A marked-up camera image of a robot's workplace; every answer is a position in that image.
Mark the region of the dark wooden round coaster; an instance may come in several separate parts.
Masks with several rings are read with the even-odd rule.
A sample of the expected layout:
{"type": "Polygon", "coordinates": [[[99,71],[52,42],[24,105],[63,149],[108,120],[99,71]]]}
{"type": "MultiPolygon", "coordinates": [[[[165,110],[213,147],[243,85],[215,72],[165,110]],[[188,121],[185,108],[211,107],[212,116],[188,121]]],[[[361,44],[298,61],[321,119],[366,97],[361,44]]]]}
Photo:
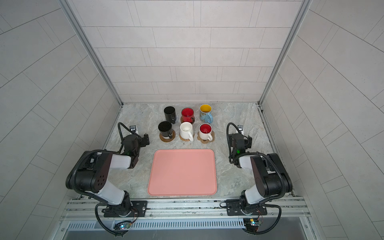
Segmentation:
{"type": "Polygon", "coordinates": [[[161,133],[159,134],[159,137],[160,137],[160,140],[161,140],[162,142],[169,143],[169,142],[171,142],[171,141],[173,141],[173,140],[175,139],[175,137],[176,137],[176,133],[175,133],[175,131],[173,131],[173,133],[172,133],[172,137],[171,137],[171,138],[169,138],[169,137],[164,137],[161,133]]]}

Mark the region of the black mug front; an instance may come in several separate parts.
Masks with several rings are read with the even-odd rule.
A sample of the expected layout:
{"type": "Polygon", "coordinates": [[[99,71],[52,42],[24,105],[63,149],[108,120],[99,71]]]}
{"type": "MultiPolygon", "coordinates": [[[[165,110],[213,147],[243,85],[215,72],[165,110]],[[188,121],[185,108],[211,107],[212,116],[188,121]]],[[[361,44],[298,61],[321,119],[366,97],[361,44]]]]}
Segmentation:
{"type": "Polygon", "coordinates": [[[173,124],[168,121],[163,121],[159,123],[158,129],[163,138],[172,139],[173,138],[173,124]]]}

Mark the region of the cork paw print coaster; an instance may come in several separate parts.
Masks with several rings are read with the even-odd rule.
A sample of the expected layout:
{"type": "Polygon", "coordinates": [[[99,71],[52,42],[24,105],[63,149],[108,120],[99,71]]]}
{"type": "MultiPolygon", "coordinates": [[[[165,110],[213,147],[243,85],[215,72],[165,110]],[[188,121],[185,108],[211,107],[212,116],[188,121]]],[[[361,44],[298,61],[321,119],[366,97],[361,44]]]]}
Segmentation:
{"type": "Polygon", "coordinates": [[[212,137],[213,137],[212,141],[210,141],[210,140],[203,140],[203,139],[200,138],[200,134],[198,134],[197,139],[198,139],[198,141],[200,141],[202,144],[208,144],[208,143],[212,143],[212,142],[215,141],[215,132],[212,132],[212,137]]]}

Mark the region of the white mug red inside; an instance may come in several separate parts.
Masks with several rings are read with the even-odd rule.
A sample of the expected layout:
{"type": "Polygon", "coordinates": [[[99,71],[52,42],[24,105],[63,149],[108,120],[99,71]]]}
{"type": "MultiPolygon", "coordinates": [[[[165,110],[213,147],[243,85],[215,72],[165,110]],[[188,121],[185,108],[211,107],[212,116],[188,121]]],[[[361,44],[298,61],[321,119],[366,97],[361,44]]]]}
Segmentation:
{"type": "Polygon", "coordinates": [[[212,135],[212,126],[210,124],[201,124],[199,127],[199,137],[203,141],[212,141],[213,135],[212,135]]]}

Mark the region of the blue mug yellow inside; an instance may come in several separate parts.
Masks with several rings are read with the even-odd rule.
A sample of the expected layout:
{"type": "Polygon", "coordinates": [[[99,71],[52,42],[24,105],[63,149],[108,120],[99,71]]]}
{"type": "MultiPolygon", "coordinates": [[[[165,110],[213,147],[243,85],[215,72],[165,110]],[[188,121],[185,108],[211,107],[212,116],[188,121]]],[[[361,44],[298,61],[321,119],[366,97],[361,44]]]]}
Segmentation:
{"type": "Polygon", "coordinates": [[[212,107],[208,104],[200,106],[199,121],[202,124],[211,124],[213,122],[212,107]]]}

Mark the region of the woven rattan round coaster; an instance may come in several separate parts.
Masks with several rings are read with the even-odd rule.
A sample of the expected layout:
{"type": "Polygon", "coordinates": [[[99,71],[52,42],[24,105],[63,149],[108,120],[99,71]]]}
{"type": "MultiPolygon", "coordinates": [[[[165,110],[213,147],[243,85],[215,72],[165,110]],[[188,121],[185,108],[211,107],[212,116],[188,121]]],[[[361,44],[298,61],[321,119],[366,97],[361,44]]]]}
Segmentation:
{"type": "Polygon", "coordinates": [[[193,135],[191,138],[188,138],[188,139],[184,139],[181,135],[179,135],[180,139],[183,141],[183,142],[193,142],[194,141],[194,137],[195,135],[193,135]]]}

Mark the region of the black mug red inside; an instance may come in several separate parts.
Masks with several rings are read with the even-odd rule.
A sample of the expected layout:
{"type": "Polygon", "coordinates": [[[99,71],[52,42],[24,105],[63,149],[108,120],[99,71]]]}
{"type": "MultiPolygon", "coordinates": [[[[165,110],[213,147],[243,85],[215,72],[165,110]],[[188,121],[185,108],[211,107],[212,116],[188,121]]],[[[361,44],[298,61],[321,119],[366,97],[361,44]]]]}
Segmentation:
{"type": "Polygon", "coordinates": [[[184,108],[181,111],[181,123],[188,122],[193,124],[195,122],[194,110],[191,108],[184,108]]]}

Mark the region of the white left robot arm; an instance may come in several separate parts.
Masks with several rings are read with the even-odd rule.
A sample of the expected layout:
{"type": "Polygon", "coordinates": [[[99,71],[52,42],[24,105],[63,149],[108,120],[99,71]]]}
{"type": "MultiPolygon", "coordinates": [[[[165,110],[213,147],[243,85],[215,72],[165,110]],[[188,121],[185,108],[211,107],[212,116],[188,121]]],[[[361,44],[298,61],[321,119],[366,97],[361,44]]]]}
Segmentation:
{"type": "Polygon", "coordinates": [[[140,150],[150,144],[149,135],[136,134],[122,138],[124,152],[107,150],[85,151],[66,179],[66,187],[109,206],[129,209],[129,194],[109,180],[110,169],[133,169],[139,161],[140,150]]]}

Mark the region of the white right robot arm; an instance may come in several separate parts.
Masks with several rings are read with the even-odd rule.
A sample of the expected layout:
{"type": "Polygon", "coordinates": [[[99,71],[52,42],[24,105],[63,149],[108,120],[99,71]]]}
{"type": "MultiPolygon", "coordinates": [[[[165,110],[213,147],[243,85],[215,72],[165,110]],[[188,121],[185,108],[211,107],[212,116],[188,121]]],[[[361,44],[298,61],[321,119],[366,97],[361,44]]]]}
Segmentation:
{"type": "Polygon", "coordinates": [[[241,169],[253,171],[255,185],[244,190],[240,196],[242,207],[261,205],[282,198],[293,189],[292,181],[278,154],[250,153],[252,138],[244,135],[228,134],[230,163],[241,169]]]}

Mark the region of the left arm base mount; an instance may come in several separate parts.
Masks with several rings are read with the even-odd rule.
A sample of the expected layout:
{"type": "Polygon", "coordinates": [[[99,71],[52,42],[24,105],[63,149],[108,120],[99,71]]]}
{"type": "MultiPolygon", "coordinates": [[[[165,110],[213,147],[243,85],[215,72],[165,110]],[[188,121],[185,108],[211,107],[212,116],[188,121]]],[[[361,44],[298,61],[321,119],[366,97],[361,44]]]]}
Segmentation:
{"type": "Polygon", "coordinates": [[[129,218],[129,217],[144,217],[147,210],[147,201],[131,201],[130,195],[124,191],[123,201],[119,205],[108,204],[102,210],[105,218],[129,218]]]}

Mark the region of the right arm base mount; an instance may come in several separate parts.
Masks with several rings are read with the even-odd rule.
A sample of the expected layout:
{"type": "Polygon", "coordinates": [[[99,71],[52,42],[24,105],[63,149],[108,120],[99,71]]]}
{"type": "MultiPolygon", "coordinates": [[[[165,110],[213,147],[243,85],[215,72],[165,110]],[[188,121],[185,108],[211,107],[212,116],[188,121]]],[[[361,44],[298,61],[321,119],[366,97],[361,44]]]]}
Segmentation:
{"type": "Polygon", "coordinates": [[[228,216],[266,216],[267,209],[261,204],[249,204],[245,196],[239,199],[227,199],[219,206],[227,211],[228,216]]]}

